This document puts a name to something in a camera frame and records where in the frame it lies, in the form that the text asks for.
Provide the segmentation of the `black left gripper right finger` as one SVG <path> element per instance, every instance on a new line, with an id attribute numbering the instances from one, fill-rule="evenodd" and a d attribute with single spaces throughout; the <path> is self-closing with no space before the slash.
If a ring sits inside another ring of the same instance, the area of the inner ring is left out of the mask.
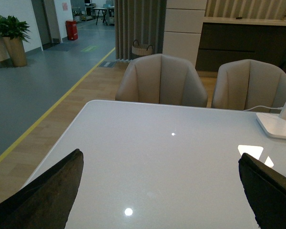
<path id="1" fill-rule="evenodd" d="M 261 229 L 286 229 L 286 177 L 244 153 L 239 176 Z"/>

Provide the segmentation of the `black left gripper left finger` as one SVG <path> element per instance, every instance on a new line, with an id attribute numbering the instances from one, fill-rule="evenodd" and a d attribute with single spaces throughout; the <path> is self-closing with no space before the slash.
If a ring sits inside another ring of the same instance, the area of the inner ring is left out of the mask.
<path id="1" fill-rule="evenodd" d="M 0 203 L 0 229 L 63 229 L 76 199 L 83 153 L 75 149 Z"/>

